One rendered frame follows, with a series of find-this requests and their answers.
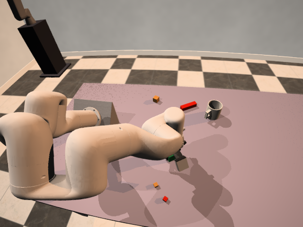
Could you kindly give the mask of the brown mug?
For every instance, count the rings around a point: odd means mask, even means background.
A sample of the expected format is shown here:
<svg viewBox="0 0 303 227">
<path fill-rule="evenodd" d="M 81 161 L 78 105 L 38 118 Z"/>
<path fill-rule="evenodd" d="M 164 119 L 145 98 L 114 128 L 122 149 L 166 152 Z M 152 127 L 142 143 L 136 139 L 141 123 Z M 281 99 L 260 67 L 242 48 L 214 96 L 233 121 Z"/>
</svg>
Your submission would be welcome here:
<svg viewBox="0 0 303 227">
<path fill-rule="evenodd" d="M 217 120 L 220 116 L 223 105 L 221 102 L 217 100 L 211 100 L 208 102 L 205 119 Z"/>
</svg>

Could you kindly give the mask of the green cube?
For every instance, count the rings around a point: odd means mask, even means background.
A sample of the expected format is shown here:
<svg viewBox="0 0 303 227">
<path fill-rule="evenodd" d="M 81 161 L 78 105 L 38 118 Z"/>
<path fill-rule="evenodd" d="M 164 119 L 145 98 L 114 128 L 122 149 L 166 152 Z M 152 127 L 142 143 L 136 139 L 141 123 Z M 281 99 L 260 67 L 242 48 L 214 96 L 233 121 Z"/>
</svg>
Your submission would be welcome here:
<svg viewBox="0 0 303 227">
<path fill-rule="evenodd" d="M 169 162 L 171 162 L 171 161 L 173 161 L 175 159 L 175 157 L 172 155 L 172 156 L 170 156 L 170 157 L 168 157 L 168 161 Z"/>
</svg>

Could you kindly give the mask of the red rectangular block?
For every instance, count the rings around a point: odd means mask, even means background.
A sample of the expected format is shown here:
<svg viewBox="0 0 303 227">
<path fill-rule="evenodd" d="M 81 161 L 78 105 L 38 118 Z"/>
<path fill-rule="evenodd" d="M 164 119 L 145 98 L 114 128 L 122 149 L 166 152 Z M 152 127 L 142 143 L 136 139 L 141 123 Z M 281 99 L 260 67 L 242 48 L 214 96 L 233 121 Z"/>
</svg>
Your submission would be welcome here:
<svg viewBox="0 0 303 227">
<path fill-rule="evenodd" d="M 194 101 L 194 102 L 191 102 L 191 103 L 188 103 L 188 104 L 185 104 L 185 105 L 181 105 L 180 109 L 185 111 L 185 110 L 196 107 L 196 105 L 197 105 L 197 103 Z"/>
</svg>

